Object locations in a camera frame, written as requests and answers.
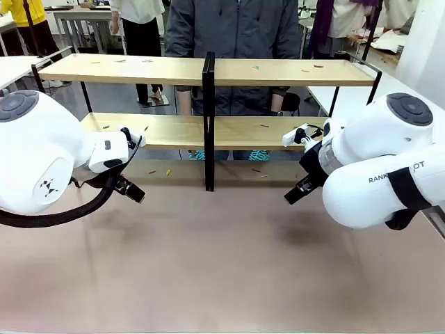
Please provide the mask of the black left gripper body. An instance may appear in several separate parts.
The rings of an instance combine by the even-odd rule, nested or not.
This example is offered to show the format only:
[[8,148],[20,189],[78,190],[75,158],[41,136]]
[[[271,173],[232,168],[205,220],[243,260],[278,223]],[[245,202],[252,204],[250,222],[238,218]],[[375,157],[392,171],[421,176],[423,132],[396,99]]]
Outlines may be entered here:
[[129,180],[118,170],[111,170],[111,188],[114,191],[127,191],[129,189]]

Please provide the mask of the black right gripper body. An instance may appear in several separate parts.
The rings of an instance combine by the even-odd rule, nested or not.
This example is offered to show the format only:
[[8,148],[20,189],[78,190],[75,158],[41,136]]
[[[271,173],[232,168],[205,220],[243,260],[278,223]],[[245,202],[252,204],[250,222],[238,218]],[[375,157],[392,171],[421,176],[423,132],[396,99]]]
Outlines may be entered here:
[[318,142],[315,146],[310,148],[303,154],[299,164],[306,171],[307,175],[303,178],[303,182],[309,183],[311,186],[323,186],[328,177],[328,174],[321,167],[318,158],[318,153],[321,149],[322,143]]

